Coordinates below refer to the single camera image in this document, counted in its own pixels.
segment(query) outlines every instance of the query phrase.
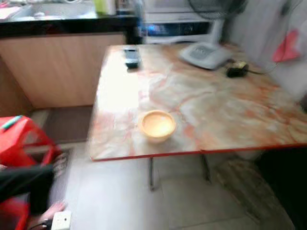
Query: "sink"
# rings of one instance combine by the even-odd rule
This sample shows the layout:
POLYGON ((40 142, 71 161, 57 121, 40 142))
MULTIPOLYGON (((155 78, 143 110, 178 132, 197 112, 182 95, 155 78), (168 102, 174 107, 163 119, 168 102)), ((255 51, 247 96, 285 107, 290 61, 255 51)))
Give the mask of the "sink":
POLYGON ((95 6, 91 2, 45 3, 24 6, 10 21, 61 20, 96 18, 95 6))

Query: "marble table top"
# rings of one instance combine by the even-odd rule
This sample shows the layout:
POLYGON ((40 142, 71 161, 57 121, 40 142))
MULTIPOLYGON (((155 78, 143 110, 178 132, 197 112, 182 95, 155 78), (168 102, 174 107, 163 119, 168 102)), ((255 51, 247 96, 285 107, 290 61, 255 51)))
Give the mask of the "marble table top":
MULTIPOLYGON (((270 76, 229 79, 225 68, 191 66, 177 57, 184 45, 140 45, 142 66, 127 71, 123 47, 111 46, 102 67, 88 138, 92 160, 307 145, 307 114, 270 76), (177 123, 160 144, 137 127, 139 116, 155 109, 177 123)), ((244 54, 236 50, 235 59, 244 54)))

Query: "wooden cabinet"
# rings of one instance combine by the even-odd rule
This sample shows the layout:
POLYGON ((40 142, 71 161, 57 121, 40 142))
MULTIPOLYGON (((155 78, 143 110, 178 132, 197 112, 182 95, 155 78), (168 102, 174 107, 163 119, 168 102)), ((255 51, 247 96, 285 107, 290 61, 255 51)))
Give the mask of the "wooden cabinet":
POLYGON ((28 115, 33 107, 0 58, 0 117, 28 115))
POLYGON ((122 34, 0 40, 0 56, 35 108, 92 105, 107 46, 122 34))

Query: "bowl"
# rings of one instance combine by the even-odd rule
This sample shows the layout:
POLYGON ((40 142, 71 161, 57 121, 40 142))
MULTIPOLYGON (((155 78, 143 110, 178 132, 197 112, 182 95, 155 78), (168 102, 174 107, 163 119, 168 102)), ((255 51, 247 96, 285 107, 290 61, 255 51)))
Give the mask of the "bowl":
POLYGON ((160 143, 174 133, 176 122, 171 114, 152 110, 140 117, 138 127, 150 142, 160 143))

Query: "power strip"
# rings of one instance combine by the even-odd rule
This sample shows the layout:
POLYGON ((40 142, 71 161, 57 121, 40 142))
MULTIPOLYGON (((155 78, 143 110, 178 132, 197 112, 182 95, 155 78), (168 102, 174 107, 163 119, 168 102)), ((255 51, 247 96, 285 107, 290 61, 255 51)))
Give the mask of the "power strip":
POLYGON ((69 230, 71 226, 71 212, 63 211, 54 214, 51 230, 69 230))

